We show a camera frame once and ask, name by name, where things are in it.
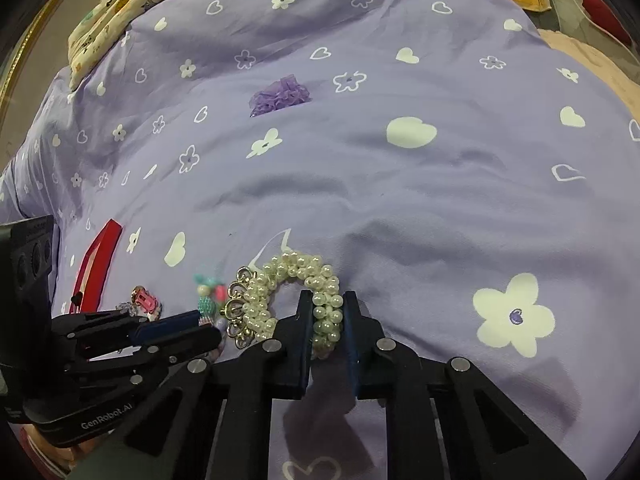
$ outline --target purple scrunchie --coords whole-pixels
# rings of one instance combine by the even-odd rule
[[[309,90],[299,84],[291,74],[271,83],[265,90],[257,92],[249,101],[251,117],[266,114],[281,108],[308,103],[311,101]]]

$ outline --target pearl scrunchie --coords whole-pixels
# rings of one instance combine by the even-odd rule
[[[226,334],[236,341],[239,349],[246,348],[254,339],[272,338],[278,320],[271,316],[268,302],[278,285],[288,278],[302,280],[314,292],[313,357],[326,358],[340,341],[342,296],[340,280],[331,265],[322,264],[321,256],[284,251],[257,272],[240,267],[227,290],[230,299],[220,309],[220,314],[229,321]]]

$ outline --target metal rivet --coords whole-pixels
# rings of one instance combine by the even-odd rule
[[[187,365],[187,370],[192,374],[199,374],[207,368],[207,362],[204,359],[194,359]]]
[[[451,360],[451,368],[457,372],[466,372],[471,368],[471,363],[463,357],[454,357]]]
[[[383,337],[376,341],[376,346],[385,352],[389,352],[396,347],[396,342],[388,337]]]
[[[262,348],[265,352],[277,352],[282,348],[282,343],[277,339],[267,339],[267,341],[262,343]]]

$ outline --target purple bedsheet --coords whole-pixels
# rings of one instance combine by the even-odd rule
[[[312,101],[251,118],[289,74]],[[1,221],[56,216],[54,316],[110,218],[102,308],[140,284],[166,316],[196,308],[194,273],[229,282],[290,228],[389,336],[468,356],[590,480],[628,449],[640,128],[510,0],[166,0],[67,83],[0,189]],[[274,406],[269,478],[386,478],[383,410],[338,354],[312,377]]]

